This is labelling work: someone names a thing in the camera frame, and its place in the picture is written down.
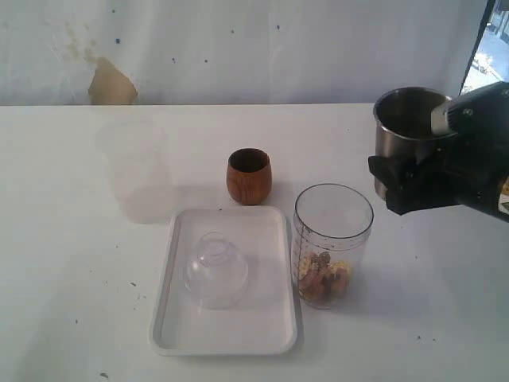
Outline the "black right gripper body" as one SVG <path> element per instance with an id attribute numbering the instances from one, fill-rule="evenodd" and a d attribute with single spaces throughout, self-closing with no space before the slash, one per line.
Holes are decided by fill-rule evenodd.
<path id="1" fill-rule="evenodd" d="M 428 209 L 465 205 L 508 216 L 508 83 L 456 97 L 463 111 L 450 148 L 418 167 L 425 173 Z"/>

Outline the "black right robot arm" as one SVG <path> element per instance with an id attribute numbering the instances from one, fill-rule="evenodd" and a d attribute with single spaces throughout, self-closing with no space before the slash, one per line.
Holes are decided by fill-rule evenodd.
<path id="1" fill-rule="evenodd" d="M 454 99 L 395 89 L 374 107 L 375 191 L 398 215 L 465 205 L 508 219 L 508 84 Z"/>

